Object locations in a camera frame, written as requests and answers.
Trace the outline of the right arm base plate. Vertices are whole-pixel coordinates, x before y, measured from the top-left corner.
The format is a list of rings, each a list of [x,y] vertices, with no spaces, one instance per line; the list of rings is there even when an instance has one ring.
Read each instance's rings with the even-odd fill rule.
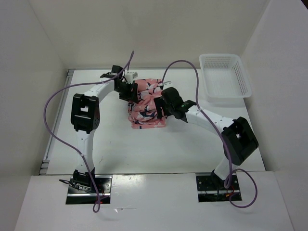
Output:
[[[241,201],[241,193],[238,178],[235,174],[232,176],[231,186],[226,189],[223,182],[215,180],[210,173],[196,174],[196,186],[198,194],[198,202],[225,202]]]

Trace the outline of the pink shark print shorts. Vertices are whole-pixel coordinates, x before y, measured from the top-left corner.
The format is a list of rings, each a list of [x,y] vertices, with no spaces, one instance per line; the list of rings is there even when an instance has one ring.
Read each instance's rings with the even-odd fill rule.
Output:
[[[128,120],[133,129],[163,128],[166,119],[157,117],[154,99],[161,96],[161,79],[137,79],[137,97],[139,102],[128,103]]]

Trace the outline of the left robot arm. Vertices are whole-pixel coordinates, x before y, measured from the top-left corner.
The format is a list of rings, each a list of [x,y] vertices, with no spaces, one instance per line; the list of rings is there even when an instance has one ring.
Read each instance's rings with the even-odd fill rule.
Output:
[[[111,72],[102,74],[100,80],[90,90],[73,96],[71,124],[77,134],[77,149],[81,160],[74,170],[72,184],[89,193],[96,187],[93,163],[93,139],[100,124],[100,102],[111,92],[119,93],[124,101],[138,102],[136,72],[125,72],[124,68],[114,65]]]

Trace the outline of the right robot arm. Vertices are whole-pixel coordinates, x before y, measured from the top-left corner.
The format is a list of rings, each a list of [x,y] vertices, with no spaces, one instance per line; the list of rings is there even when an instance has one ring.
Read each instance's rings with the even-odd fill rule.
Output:
[[[173,116],[219,136],[225,157],[211,173],[211,184],[216,189],[229,188],[231,175],[259,146],[245,118],[232,119],[202,109],[194,101],[184,101],[174,87],[163,90],[154,103],[159,119]]]

